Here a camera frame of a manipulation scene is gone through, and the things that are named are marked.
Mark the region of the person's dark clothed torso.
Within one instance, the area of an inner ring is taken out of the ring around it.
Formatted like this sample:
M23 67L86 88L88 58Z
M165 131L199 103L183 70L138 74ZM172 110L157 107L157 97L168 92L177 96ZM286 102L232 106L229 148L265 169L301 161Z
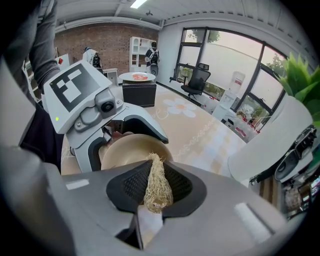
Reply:
M56 133L49 114L37 103L31 125L20 145L61 170L64 136Z

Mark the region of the person's left forearm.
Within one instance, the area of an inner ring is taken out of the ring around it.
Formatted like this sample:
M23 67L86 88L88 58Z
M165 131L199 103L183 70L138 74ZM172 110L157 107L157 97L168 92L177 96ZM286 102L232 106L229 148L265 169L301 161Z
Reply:
M21 91L30 93L23 63L29 59L39 89L60 69L55 60L57 0L41 0L14 33L4 52L7 66Z

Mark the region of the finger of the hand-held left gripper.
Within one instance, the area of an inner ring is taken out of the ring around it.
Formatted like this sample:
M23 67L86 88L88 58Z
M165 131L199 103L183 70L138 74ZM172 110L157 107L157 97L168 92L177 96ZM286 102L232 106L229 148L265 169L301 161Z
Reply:
M101 170L99 150L106 146L111 136L91 136L84 144L74 150L75 157L82 173L90 173Z
M123 133L151 136L164 144L169 139L161 125L141 106L126 103L123 111Z

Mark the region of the beige loofah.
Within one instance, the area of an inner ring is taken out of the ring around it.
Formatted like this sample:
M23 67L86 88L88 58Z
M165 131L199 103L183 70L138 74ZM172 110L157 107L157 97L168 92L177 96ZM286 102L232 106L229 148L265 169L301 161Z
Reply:
M147 187L143 198L144 206L154 214L161 214L163 209L173 204L173 192L165 177L164 162L156 153L150 153L151 168L147 178Z

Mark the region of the tall white cabinet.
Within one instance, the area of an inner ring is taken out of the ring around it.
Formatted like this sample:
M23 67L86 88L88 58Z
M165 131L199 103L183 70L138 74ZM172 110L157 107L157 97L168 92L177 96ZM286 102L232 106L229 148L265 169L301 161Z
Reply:
M146 52L151 48L151 39L133 36L129 43L129 71L146 72L147 63L145 62Z

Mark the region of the black appliance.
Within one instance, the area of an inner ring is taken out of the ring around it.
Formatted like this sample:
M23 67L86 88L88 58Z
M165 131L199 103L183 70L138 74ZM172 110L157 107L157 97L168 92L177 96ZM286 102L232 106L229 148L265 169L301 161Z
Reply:
M290 180L311 163L316 132L316 127L311 124L295 139L275 170L277 181L284 183Z

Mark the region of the small white side table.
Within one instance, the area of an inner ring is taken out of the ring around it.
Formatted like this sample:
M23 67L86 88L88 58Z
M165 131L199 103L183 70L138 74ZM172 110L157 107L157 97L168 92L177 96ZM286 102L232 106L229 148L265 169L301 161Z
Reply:
M118 69L117 68L107 68L103 69L103 75L107 77L111 82L113 86L118 87Z

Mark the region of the white board with red mark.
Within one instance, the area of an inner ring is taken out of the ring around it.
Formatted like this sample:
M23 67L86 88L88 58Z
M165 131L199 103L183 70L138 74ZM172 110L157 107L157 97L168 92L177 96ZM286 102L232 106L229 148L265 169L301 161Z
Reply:
M70 57L68 53L58 56L55 60L57 62L57 65L60 71L67 69L71 65Z

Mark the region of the brown ceramic bowl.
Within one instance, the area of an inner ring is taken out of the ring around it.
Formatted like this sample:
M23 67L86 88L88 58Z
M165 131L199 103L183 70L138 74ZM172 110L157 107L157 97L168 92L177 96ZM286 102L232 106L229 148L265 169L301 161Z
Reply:
M127 135L108 147L101 160L101 169L107 170L145 161L151 153L157 154L162 161L173 160L172 154L160 140L144 134Z

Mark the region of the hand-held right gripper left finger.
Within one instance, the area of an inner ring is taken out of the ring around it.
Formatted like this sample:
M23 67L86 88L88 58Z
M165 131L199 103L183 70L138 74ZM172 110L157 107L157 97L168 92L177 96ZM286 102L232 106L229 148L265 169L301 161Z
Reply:
M153 256L143 250L139 203L124 190L150 161L62 177L55 165L40 163L52 208L51 251L59 256Z

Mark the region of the green plant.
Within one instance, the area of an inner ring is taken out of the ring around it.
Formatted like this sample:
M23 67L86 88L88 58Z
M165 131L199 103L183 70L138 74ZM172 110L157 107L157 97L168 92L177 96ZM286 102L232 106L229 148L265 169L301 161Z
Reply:
M301 56L289 55L284 61L285 76L277 79L285 92L301 102L309 111L313 125L320 128L320 66L308 72L309 63Z

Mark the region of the white water dispenser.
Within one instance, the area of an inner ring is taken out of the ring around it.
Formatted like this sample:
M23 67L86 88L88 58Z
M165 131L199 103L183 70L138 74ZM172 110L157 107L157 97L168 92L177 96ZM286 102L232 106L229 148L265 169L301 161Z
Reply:
M217 120L222 121L225 115L229 112L233 103L237 98L237 93L240 91L246 75L239 71L234 71L227 89L224 91L218 105L215 107L212 116Z

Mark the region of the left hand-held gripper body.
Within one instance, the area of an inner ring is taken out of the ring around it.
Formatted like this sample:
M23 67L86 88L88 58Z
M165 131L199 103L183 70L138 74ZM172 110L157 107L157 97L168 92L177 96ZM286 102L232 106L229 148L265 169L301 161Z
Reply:
M56 74L44 86L50 119L57 134L80 148L94 135L107 144L111 135L103 128L124 109L115 97L112 82L86 61L78 61Z

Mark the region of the black framed window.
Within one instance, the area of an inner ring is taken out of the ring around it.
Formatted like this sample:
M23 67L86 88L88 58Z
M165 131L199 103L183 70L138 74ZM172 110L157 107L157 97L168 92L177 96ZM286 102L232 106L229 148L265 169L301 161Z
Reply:
M284 97L277 77L285 74L285 60L285 55L266 42L240 33L184 28L174 78L187 84L193 71L204 64L210 72L204 93L220 100L225 91L233 90L231 109L248 107L257 119L272 115Z

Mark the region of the black office chair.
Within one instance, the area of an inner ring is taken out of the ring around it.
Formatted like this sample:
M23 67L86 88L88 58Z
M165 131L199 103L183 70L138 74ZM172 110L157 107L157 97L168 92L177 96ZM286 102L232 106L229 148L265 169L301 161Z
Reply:
M180 88L187 93L189 99L201 96L206 82L211 76L208 64L199 63L195 68L187 66L178 66L174 69L174 75L169 78L172 81L183 83Z

